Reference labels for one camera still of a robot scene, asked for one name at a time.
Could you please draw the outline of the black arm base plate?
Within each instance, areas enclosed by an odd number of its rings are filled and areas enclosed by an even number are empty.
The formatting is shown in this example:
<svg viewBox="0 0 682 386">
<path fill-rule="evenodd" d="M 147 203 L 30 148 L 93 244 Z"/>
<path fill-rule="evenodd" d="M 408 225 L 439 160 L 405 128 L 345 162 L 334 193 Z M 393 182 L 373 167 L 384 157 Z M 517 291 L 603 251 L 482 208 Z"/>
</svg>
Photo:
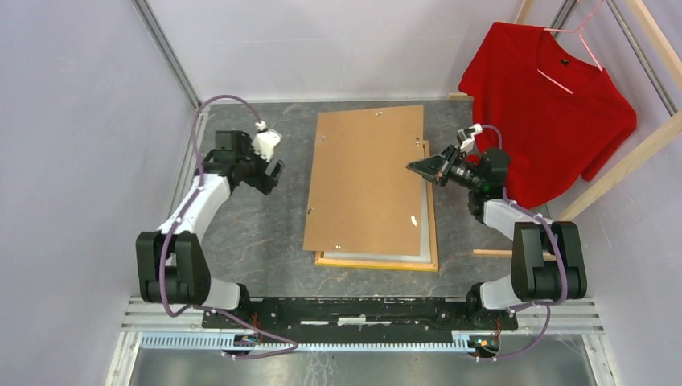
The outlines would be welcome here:
<svg viewBox="0 0 682 386">
<path fill-rule="evenodd" d="M 514 331 L 517 319 L 462 298 L 251 298 L 239 319 L 298 343 L 449 343 L 454 331 Z"/>
</svg>

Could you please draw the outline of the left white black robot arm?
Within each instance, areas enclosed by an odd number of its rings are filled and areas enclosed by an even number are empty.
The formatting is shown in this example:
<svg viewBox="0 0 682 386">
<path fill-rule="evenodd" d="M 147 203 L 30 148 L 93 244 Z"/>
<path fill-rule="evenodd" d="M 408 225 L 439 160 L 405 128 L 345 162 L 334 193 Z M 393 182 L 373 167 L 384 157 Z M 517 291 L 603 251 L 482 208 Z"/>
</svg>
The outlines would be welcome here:
<svg viewBox="0 0 682 386">
<path fill-rule="evenodd" d="M 229 130 L 216 133 L 216 147 L 199 160 L 191 188 L 173 214 L 135 242 L 138 280 L 145 302 L 222 309 L 233 327 L 246 326 L 253 307 L 244 286 L 212 277 L 202 240 L 220 207 L 242 183 L 268 195 L 284 168 L 274 161 L 281 135 L 265 129 L 251 137 Z"/>
</svg>

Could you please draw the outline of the yellow wooden picture frame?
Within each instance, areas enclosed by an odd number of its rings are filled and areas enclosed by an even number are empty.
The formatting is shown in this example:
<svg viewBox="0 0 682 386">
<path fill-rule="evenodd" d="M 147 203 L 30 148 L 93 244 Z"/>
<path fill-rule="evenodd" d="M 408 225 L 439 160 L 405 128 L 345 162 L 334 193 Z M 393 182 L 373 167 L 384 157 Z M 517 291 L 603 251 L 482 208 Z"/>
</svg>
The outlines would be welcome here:
<svg viewBox="0 0 682 386">
<path fill-rule="evenodd" d="M 325 252 L 420 253 L 422 183 L 406 164 L 430 154 L 420 138 L 412 145 L 374 146 L 322 138 L 314 149 L 303 248 L 319 266 L 438 270 L 433 190 L 429 192 L 431 261 L 426 264 L 323 258 Z"/>
</svg>

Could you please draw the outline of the building photo print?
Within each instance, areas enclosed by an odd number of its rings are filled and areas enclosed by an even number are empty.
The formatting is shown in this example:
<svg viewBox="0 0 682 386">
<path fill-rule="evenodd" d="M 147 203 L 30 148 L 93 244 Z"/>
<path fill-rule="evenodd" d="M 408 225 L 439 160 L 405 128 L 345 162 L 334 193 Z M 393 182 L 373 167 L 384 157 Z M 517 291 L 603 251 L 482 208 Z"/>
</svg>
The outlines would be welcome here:
<svg viewBox="0 0 682 386">
<path fill-rule="evenodd" d="M 426 264 L 431 261 L 429 231 L 429 192 L 426 183 L 422 183 L 421 220 L 413 217 L 413 222 L 421 226 L 420 253 L 417 255 L 389 255 L 375 253 L 325 252 L 323 258 L 352 261 L 384 261 L 392 263 Z"/>
</svg>

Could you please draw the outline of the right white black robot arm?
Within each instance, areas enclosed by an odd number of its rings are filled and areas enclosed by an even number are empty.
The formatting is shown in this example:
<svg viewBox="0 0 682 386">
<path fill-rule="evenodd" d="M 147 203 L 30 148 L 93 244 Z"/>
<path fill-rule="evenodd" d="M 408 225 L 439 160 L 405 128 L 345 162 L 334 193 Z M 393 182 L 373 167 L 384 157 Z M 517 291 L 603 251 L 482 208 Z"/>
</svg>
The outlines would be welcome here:
<svg viewBox="0 0 682 386">
<path fill-rule="evenodd" d="M 499 148 L 485 150 L 477 163 L 463 150 L 410 162 L 407 169 L 438 186 L 454 182 L 468 190 L 469 213 L 512 242 L 508 275 L 474 285 L 464 307 L 466 321 L 484 328 L 497 310 L 518 312 L 531 306 L 559 305 L 587 292 L 587 277 L 577 225 L 532 213 L 507 196 L 511 159 Z"/>
</svg>

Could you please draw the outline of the brown cardboard backing board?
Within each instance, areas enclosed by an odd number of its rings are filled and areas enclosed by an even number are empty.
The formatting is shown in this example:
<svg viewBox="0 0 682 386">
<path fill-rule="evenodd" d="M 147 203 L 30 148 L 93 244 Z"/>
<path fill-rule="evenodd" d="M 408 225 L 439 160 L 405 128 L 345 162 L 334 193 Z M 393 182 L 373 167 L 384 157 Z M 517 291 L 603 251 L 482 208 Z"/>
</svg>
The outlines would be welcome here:
<svg viewBox="0 0 682 386">
<path fill-rule="evenodd" d="M 302 247 L 419 254 L 423 133 L 421 105 L 320 113 Z"/>
</svg>

